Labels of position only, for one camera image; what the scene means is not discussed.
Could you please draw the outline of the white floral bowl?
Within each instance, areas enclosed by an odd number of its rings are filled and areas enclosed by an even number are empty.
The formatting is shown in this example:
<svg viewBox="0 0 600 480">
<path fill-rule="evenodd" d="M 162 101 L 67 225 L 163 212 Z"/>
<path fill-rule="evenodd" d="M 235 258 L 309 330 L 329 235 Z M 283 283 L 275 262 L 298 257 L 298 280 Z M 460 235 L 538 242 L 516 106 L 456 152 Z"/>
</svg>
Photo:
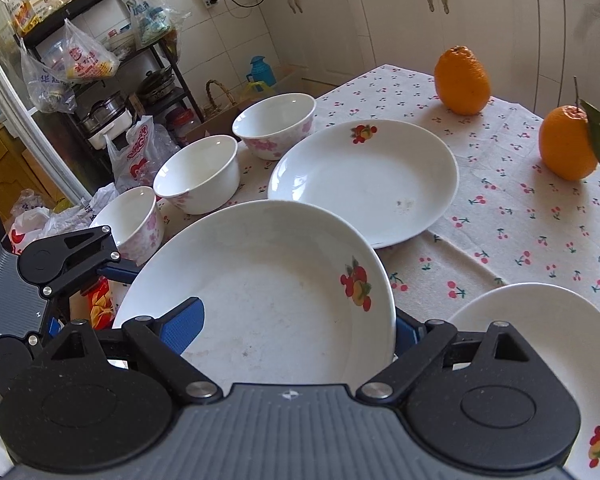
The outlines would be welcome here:
<svg viewBox="0 0 600 480">
<path fill-rule="evenodd" d="M 145 264 L 160 248 L 164 221 L 157 196 L 149 186 L 131 188 L 109 203 L 92 221 L 91 228 L 109 226 L 122 258 Z"/>
<path fill-rule="evenodd" d="M 240 185 L 238 144 L 208 136 L 172 155 L 158 170 L 155 193 L 186 214 L 208 214 L 228 202 Z"/>
<path fill-rule="evenodd" d="M 234 120 L 232 133 L 254 156 L 279 160 L 313 131 L 316 99 L 283 93 L 251 105 Z"/>
</svg>

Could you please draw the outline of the orange with leaf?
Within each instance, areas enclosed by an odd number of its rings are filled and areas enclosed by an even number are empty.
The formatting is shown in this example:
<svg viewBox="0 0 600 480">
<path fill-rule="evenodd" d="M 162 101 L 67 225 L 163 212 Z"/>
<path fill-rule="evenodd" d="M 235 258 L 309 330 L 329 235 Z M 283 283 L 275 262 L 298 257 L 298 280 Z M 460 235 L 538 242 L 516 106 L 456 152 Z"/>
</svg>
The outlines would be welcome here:
<svg viewBox="0 0 600 480">
<path fill-rule="evenodd" d="M 551 110 L 539 131 L 542 163 L 566 181 L 580 181 L 600 168 L 600 110 L 580 98 L 573 77 L 573 104 Z"/>
</svg>

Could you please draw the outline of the red white plastic bag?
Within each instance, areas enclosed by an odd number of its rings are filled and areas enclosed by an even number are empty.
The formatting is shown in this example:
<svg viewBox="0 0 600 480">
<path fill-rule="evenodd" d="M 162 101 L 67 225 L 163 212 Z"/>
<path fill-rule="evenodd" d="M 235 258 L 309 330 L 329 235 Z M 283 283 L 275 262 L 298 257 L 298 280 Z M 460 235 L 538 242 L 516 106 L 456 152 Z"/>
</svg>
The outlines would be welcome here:
<svg viewBox="0 0 600 480">
<path fill-rule="evenodd" d="M 120 194 L 138 186 L 151 188 L 159 169 L 180 150 L 166 127 L 156 124 L 152 116 L 140 118 L 125 139 L 128 145 L 118 150 L 105 136 L 114 186 Z"/>
</svg>

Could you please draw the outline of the cherry print tablecloth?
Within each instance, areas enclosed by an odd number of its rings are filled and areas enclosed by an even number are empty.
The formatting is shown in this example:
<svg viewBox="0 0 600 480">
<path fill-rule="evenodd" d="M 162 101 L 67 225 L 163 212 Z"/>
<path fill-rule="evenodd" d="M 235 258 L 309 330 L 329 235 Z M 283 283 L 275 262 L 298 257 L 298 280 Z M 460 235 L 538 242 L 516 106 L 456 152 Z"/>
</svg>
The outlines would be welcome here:
<svg viewBox="0 0 600 480">
<path fill-rule="evenodd" d="M 385 64 L 317 101 L 317 127 L 405 120 L 448 144 L 460 186 L 448 211 L 380 256 L 396 304 L 415 318 L 449 318 L 484 292 L 541 282 L 600 311 L 600 169 L 567 182 L 540 161 L 540 118 L 492 99 L 475 117 L 449 112 L 431 76 Z"/>
</svg>

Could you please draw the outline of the red gift box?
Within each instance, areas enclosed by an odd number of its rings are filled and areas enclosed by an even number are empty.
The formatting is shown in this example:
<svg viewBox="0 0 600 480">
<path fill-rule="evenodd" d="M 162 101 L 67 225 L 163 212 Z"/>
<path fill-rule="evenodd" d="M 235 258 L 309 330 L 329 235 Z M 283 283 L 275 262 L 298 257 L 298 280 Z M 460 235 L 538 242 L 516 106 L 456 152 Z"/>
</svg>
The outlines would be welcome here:
<svg viewBox="0 0 600 480">
<path fill-rule="evenodd" d="M 76 292 L 69 306 L 72 320 L 87 320 L 94 330 L 108 330 L 114 324 L 116 308 L 106 278 L 99 278 L 87 289 Z"/>
</svg>

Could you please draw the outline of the blue thermos jug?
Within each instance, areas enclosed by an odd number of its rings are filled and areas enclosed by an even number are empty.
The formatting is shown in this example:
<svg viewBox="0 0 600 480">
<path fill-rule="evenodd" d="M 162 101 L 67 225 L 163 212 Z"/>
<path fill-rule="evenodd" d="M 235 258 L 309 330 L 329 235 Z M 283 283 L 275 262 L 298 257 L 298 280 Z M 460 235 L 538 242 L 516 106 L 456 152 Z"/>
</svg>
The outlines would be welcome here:
<svg viewBox="0 0 600 480">
<path fill-rule="evenodd" d="M 256 55 L 250 60 L 250 72 L 246 79 L 250 84 L 255 84 L 260 91 L 264 87 L 273 88 L 277 82 L 272 67 L 265 62 L 263 55 Z"/>
</svg>

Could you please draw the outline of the cardboard box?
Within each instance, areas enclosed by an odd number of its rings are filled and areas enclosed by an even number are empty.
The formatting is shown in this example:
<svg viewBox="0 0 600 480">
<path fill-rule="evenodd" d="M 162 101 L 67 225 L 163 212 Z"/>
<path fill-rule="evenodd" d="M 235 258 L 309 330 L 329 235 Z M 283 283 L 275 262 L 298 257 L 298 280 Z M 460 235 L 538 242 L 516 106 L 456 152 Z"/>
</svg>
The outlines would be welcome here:
<svg viewBox="0 0 600 480">
<path fill-rule="evenodd" d="M 232 105 L 226 110 L 222 110 L 219 114 L 208 118 L 202 124 L 193 128 L 192 131 L 186 133 L 184 136 L 184 144 L 192 144 L 200 139 L 208 138 L 208 136 L 217 136 L 218 134 L 224 134 L 224 136 L 232 136 L 236 138 L 233 133 L 233 122 L 240 113 L 246 110 L 253 104 L 256 104 L 258 100 L 249 99 L 239 102 L 237 105 Z"/>
</svg>

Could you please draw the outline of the bumpy orange fruit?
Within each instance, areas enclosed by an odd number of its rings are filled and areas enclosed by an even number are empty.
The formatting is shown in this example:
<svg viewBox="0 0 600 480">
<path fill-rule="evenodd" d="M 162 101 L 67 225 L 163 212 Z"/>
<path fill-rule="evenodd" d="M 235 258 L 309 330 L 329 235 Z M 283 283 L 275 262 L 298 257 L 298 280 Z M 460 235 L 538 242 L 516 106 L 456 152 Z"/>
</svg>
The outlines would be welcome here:
<svg viewBox="0 0 600 480">
<path fill-rule="evenodd" d="M 491 97 L 486 70 L 465 46 L 452 47 L 440 56 L 434 86 L 440 101 L 460 116 L 479 114 Z"/>
</svg>

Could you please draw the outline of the black metal storage rack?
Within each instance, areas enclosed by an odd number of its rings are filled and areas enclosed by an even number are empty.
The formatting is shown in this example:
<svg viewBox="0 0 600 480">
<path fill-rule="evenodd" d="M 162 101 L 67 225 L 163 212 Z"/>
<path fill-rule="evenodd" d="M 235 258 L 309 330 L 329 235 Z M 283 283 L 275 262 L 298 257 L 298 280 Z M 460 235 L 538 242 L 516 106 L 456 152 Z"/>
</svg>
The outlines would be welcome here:
<svg viewBox="0 0 600 480">
<path fill-rule="evenodd" d="M 107 9 L 130 21 L 131 50 L 122 56 L 76 24 L 84 13 Z M 176 66 L 183 20 L 162 0 L 72 0 L 19 37 L 34 121 L 89 191 L 114 178 L 105 133 L 143 115 L 165 125 L 169 110 L 193 101 Z"/>
</svg>

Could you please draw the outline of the white plate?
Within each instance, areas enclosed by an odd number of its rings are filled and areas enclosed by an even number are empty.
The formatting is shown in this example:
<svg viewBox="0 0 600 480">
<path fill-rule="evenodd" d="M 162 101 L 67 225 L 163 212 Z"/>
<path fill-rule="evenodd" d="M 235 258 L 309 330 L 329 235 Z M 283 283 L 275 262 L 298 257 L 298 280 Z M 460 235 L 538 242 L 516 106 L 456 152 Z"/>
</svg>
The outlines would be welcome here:
<svg viewBox="0 0 600 480">
<path fill-rule="evenodd" d="M 200 299 L 184 359 L 221 388 L 362 386 L 390 364 L 396 312 L 388 276 L 348 222 L 314 206 L 257 200 L 210 214 L 146 263 L 117 314 L 158 318 Z"/>
<path fill-rule="evenodd" d="M 428 230 L 459 184 L 456 158 L 435 134 L 369 119 L 327 127 L 295 145 L 272 171 L 268 198 L 326 209 L 373 248 L 385 248 Z"/>
<path fill-rule="evenodd" d="M 450 318 L 459 330 L 494 321 L 512 323 L 576 400 L 581 428 L 566 469 L 600 479 L 600 311 L 569 289 L 522 283 L 486 292 Z"/>
</svg>

